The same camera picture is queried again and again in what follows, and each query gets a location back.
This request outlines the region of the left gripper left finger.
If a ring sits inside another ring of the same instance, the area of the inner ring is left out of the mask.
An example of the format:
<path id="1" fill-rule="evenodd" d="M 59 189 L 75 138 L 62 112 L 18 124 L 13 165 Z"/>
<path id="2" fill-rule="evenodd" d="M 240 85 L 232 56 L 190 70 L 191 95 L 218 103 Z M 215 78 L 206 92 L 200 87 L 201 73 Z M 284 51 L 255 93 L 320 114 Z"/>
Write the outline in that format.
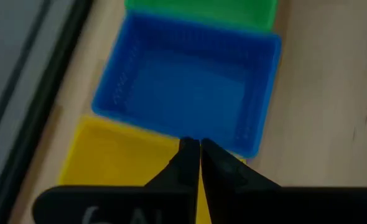
<path id="1" fill-rule="evenodd" d="M 178 153 L 143 187 L 63 185 L 41 193 L 35 224 L 195 224 L 200 141 L 183 138 Z"/>

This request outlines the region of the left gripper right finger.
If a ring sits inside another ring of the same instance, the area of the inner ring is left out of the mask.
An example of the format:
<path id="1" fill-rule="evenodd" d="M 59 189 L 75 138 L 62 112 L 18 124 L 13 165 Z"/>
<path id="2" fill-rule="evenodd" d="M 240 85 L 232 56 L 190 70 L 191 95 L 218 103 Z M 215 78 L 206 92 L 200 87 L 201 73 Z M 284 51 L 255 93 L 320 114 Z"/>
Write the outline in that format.
<path id="1" fill-rule="evenodd" d="M 210 139 L 201 149 L 213 224 L 367 224 L 367 187 L 283 187 Z"/>

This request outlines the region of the yellow plastic basket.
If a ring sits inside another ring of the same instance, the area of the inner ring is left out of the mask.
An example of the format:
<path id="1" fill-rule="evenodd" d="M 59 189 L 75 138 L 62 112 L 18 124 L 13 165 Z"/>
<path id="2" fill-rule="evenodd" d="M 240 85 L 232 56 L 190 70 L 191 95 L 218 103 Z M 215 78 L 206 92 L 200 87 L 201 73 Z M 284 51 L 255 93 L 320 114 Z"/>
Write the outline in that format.
<path id="1" fill-rule="evenodd" d="M 59 184 L 143 186 L 178 150 L 177 138 L 84 116 L 76 128 Z"/>

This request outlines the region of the blue plastic basket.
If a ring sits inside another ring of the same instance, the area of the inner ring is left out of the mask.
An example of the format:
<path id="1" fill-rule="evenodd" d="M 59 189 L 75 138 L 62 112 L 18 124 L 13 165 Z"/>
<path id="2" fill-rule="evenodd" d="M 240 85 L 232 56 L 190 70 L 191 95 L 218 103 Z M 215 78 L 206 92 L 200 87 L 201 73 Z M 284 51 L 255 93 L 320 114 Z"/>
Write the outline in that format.
<path id="1" fill-rule="evenodd" d="M 129 11 L 92 110 L 177 138 L 209 138 L 252 158 L 281 55 L 273 33 Z"/>

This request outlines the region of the green plastic basket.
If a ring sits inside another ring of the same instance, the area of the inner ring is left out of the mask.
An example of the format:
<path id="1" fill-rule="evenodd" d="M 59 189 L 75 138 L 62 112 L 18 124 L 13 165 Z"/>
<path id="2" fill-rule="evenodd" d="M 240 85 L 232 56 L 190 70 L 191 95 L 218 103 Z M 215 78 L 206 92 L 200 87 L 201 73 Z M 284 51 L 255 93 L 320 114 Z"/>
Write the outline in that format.
<path id="1" fill-rule="evenodd" d="M 279 0 L 125 0 L 128 10 L 269 32 Z"/>

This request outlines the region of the black aluminium rig frame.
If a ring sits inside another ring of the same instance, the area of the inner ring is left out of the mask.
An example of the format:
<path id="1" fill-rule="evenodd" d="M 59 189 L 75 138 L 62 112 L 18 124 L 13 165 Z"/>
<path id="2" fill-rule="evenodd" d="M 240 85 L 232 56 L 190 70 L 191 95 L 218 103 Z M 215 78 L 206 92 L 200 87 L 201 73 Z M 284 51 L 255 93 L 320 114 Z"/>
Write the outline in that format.
<path id="1" fill-rule="evenodd" d="M 0 0 L 0 224 L 7 224 L 94 0 Z"/>

